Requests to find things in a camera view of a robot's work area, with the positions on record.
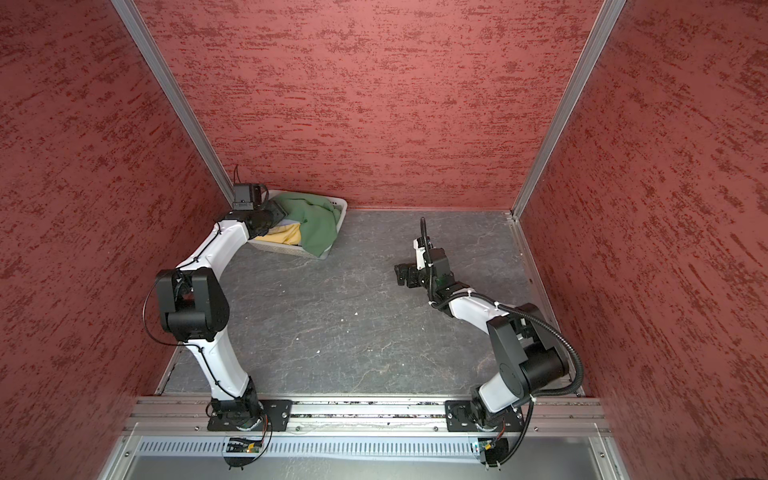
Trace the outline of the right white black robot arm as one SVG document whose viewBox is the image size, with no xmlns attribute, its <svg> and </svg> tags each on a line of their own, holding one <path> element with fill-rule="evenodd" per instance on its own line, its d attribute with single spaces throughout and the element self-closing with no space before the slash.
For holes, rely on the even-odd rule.
<svg viewBox="0 0 768 480">
<path fill-rule="evenodd" d="M 533 304 L 511 307 L 455 279 L 441 248 L 414 242 L 416 260 L 394 267 L 397 283 L 426 290 L 429 305 L 479 329 L 490 340 L 497 373 L 472 393 L 467 416 L 491 428 L 504 413 L 523 405 L 569 374 L 567 349 L 542 326 Z"/>
</svg>

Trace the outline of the green skirt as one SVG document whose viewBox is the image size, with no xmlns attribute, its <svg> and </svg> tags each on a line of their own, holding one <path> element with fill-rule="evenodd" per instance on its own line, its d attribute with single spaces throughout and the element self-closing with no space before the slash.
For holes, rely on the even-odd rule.
<svg viewBox="0 0 768 480">
<path fill-rule="evenodd" d="M 308 193 L 284 192 L 275 200 L 287 213 L 286 219 L 301 227 L 301 246 L 315 257 L 321 257 L 338 236 L 337 225 L 342 211 L 328 198 Z"/>
</svg>

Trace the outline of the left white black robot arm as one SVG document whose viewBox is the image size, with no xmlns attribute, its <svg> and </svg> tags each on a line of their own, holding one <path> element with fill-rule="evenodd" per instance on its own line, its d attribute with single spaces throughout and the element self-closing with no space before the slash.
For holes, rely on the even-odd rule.
<svg viewBox="0 0 768 480">
<path fill-rule="evenodd" d="M 266 235 L 285 216 L 272 200 L 230 211 L 188 259 L 160 271 L 154 283 L 161 328 L 174 340 L 152 340 L 192 353 L 211 389 L 210 416 L 239 430 L 260 426 L 264 413 L 254 382 L 232 347 L 230 306 L 219 279 L 242 246 Z"/>
</svg>

